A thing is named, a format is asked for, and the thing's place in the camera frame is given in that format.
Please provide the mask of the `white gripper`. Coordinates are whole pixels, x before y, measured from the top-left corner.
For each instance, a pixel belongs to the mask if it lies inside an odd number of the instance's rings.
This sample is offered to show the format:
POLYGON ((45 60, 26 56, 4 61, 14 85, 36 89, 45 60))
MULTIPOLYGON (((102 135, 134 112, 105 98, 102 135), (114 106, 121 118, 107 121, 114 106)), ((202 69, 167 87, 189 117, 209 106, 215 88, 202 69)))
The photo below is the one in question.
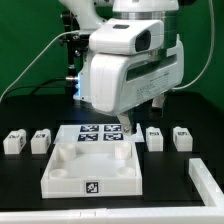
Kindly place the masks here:
POLYGON ((161 109, 165 102, 165 95, 161 93, 180 84, 183 73, 184 52, 180 40, 157 62, 152 62, 148 53, 96 54, 90 68, 92 106, 100 113, 118 115, 122 133, 131 136, 131 116, 123 112, 152 98, 152 107, 161 109))

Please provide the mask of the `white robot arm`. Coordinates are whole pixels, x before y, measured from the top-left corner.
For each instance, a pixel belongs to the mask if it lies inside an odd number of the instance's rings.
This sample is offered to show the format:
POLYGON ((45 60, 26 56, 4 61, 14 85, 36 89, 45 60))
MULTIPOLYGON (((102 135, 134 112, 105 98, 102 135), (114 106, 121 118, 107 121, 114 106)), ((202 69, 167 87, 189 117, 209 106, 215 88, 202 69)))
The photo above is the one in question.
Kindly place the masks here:
POLYGON ((184 48, 177 33, 179 0, 59 0, 78 27, 82 54, 74 98, 136 130, 133 110, 181 83, 184 48))

